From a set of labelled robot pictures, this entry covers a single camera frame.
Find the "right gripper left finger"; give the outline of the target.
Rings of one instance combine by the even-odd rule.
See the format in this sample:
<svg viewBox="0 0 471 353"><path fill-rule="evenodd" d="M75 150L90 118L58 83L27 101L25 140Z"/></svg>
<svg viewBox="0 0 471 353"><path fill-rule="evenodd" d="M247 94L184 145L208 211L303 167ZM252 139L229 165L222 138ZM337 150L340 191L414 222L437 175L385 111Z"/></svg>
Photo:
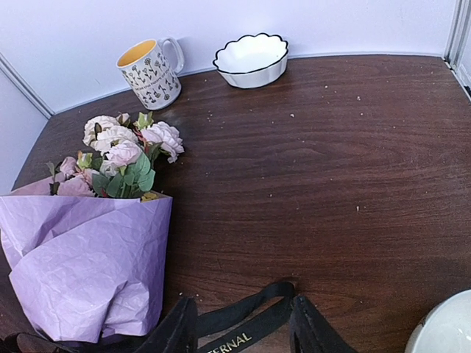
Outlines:
<svg viewBox="0 0 471 353"><path fill-rule="evenodd" d="M183 298L135 350L137 353L196 352L196 302Z"/></svg>

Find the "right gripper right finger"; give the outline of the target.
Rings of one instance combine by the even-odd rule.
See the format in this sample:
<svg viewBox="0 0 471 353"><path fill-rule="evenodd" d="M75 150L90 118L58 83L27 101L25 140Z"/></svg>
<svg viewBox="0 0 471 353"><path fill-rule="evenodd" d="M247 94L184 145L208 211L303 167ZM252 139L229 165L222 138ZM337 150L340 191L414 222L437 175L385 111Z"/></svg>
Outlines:
<svg viewBox="0 0 471 353"><path fill-rule="evenodd" d="M305 296L296 296L288 320L291 352L356 353Z"/></svg>

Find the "black printed ribbon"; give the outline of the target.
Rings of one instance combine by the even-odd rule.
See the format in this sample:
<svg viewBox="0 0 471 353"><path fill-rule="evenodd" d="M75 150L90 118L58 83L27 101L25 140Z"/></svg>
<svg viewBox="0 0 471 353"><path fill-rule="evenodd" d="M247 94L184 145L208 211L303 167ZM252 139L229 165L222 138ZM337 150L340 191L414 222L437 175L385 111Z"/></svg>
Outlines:
<svg viewBox="0 0 471 353"><path fill-rule="evenodd" d="M275 282L256 294L219 310L201 315L197 311L196 352L241 352L257 343L287 322L295 293L292 282ZM1 351L21 352L18 342L24 336L45 344L54 352L136 352L151 332L141 337L115 335L101 339L98 343L54 342L45 335L19 332L1 340Z"/></svg>

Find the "purple wrapping paper sheet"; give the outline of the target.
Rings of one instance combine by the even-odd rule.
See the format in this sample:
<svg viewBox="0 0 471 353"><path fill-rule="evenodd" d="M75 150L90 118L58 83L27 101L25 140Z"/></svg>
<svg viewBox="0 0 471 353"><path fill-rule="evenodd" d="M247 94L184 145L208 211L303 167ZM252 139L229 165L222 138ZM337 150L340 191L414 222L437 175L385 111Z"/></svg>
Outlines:
<svg viewBox="0 0 471 353"><path fill-rule="evenodd" d="M163 306L172 199L51 196L43 179L1 198L1 245L26 317L53 341L143 336Z"/></svg>

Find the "dusty pink rose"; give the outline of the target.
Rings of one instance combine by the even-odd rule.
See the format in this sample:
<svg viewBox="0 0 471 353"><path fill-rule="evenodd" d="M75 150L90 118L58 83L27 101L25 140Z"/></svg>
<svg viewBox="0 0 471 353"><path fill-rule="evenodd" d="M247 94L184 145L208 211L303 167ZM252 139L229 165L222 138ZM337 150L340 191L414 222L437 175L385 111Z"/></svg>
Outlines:
<svg viewBox="0 0 471 353"><path fill-rule="evenodd" d="M81 168L80 162L82 162L81 157L79 160L66 157L59 165L47 162L46 165L52 177L49 183L51 196L96 196L92 181L93 176L98 172L92 168Z"/></svg>

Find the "pink carnation stem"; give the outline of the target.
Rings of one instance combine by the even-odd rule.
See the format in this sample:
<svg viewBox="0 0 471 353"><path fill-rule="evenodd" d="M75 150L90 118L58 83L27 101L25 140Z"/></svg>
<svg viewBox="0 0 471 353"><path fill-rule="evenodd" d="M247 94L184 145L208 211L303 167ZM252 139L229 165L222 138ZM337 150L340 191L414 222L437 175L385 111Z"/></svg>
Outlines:
<svg viewBox="0 0 471 353"><path fill-rule="evenodd" d="M151 113L139 113L136 121L130 117L129 128L138 142L122 142L105 154L86 154L82 168L92 168L92 188L98 197L110 199L140 199L150 201L158 195L152 190L157 172L155 161L164 157L175 163L185 152L180 131L165 121L154 121Z"/></svg>

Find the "pale pink rose stem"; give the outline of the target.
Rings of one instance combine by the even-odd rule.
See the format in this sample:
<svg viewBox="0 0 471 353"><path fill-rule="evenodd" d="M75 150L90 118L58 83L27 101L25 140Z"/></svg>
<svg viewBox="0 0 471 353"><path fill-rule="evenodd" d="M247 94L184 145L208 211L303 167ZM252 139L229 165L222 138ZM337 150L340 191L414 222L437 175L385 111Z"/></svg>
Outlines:
<svg viewBox="0 0 471 353"><path fill-rule="evenodd" d="M101 154L105 154L122 142L137 143L138 137L129 128L129 123L128 113L121 113L117 117L96 116L86 122L82 142Z"/></svg>

